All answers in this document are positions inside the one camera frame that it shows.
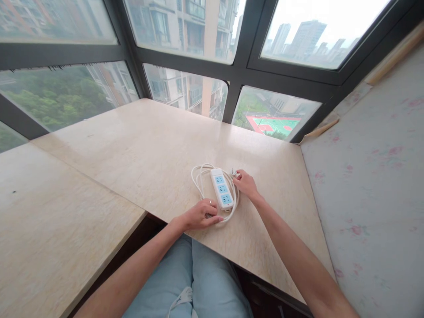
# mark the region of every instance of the light blue pants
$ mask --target light blue pants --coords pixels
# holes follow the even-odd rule
[[[125,318],[164,318],[182,290],[193,289],[193,303],[175,307],[171,318],[249,317],[252,311],[237,275],[225,258],[183,235],[147,280]]]

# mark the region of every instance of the hand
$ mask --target hand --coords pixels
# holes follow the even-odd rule
[[[223,217],[217,214],[218,210],[216,209],[216,202],[212,199],[206,198],[197,202],[195,206],[180,215],[178,218],[183,224],[184,231],[198,230],[221,222]]]
[[[259,194],[255,180],[250,174],[241,169],[237,170],[237,173],[239,175],[233,179],[233,183],[241,192],[247,195],[249,199]]]

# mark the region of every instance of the wall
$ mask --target wall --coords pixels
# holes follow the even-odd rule
[[[361,317],[424,317],[424,45],[301,148],[351,304]]]

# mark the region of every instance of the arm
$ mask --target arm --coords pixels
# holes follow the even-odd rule
[[[216,203],[203,199],[186,213],[172,219],[148,243],[116,270],[84,303],[75,315],[81,317],[122,317],[174,242],[187,230],[202,229],[222,221]],[[213,217],[207,219],[205,214]]]
[[[252,201],[300,294],[315,317],[359,317],[325,267],[299,236],[274,211],[244,170],[233,179]]]

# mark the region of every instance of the basketball court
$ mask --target basketball court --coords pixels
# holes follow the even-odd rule
[[[301,118],[246,116],[250,125],[257,133],[279,132],[288,135],[299,123]]]

